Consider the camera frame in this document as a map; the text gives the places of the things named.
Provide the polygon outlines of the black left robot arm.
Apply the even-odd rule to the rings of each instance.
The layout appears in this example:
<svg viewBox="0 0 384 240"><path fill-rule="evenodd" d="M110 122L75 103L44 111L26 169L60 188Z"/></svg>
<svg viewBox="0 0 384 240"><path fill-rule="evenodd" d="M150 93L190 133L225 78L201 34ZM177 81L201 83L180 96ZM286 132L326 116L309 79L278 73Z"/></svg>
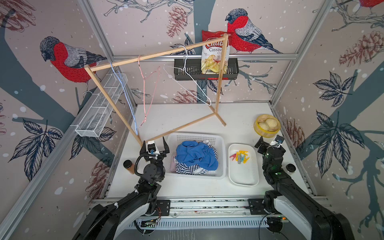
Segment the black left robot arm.
<svg viewBox="0 0 384 240"><path fill-rule="evenodd" d="M114 240L138 217L150 216L156 211L160 182L165 178L163 160L170 149L163 140L164 150L155 143L143 142L134 172L139 176L135 190L126 197L102 206L96 205L75 233L74 240Z"/></svg>

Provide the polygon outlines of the pink wire hanger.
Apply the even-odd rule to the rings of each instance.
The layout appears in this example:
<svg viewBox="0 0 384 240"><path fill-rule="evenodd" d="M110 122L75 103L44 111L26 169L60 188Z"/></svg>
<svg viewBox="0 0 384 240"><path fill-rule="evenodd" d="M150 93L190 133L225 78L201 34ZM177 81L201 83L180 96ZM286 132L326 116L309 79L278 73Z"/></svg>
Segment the pink wire hanger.
<svg viewBox="0 0 384 240"><path fill-rule="evenodd" d="M154 102L155 93L156 93L156 90L157 90L158 82L159 82L159 79L160 79L160 73L161 73L160 67L157 67L157 69L155 71L151 72L148 75L145 75L144 71L142 70L142 67L141 67L141 62L142 62L142 56L139 55L138 56L138 67L139 67L140 74L141 74L141 77L142 77L142 80L143 80L143 91L142 92L143 92L143 95L144 95L143 96L144 118L143 118L143 121L140 124L140 128L147 122L149 113L151 111L151 108L152 108L152 105L153 105L153 102ZM153 93L151 94L151 101L150 101L149 104L147 104L146 100L145 100L145 97L146 97L146 94L148 93L148 86L150 84L151 78L154 75L156 75L157 78L155 80L155 86L154 86Z"/></svg>

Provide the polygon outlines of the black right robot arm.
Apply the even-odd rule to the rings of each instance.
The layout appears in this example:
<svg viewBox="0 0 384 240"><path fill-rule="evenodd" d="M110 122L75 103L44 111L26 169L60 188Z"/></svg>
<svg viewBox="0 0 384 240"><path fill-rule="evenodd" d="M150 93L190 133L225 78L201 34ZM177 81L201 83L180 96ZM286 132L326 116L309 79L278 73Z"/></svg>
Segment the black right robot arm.
<svg viewBox="0 0 384 240"><path fill-rule="evenodd" d="M353 240L355 237L349 220L323 207L285 172L283 142L282 136L276 136L270 144L263 138L255 144L263 157L264 177L273 188L265 193L265 211L284 215L307 240Z"/></svg>

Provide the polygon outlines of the blue white striped tank top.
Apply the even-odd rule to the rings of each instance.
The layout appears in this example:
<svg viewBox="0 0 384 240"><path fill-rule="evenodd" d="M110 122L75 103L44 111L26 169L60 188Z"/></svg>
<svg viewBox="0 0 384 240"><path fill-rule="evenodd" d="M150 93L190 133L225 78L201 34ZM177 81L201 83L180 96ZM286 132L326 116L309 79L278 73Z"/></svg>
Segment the blue white striped tank top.
<svg viewBox="0 0 384 240"><path fill-rule="evenodd" d="M197 167L186 167L184 164L178 164L174 157L174 162L176 164L175 171L177 174L185 174L185 175L205 175L209 171L204 170L202 168Z"/></svg>

